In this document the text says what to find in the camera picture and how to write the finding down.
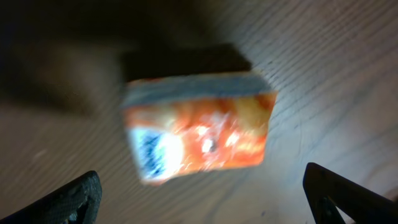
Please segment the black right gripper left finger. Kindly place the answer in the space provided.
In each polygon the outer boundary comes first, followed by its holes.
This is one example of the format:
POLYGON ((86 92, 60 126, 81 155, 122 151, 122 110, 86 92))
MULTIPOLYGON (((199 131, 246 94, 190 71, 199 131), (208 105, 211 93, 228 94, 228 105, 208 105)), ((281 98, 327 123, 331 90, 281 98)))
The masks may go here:
POLYGON ((92 224, 96 221, 101 197, 100 178, 91 170, 1 219, 1 223, 92 224))

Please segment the orange small box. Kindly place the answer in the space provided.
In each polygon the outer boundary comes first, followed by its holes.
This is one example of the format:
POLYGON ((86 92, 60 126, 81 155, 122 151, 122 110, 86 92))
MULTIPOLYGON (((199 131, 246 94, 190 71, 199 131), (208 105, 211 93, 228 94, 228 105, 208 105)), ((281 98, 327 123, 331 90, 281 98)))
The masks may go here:
POLYGON ((277 91, 252 72, 129 82, 121 103, 140 180, 158 185, 264 160, 277 91))

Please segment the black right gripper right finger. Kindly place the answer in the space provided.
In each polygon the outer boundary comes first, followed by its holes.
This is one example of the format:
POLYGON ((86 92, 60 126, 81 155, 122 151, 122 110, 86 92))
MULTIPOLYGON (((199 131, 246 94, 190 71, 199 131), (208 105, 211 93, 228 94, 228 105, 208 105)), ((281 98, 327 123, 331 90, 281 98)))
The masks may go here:
POLYGON ((303 189, 315 223, 397 223, 397 204, 314 162, 306 166, 303 189))

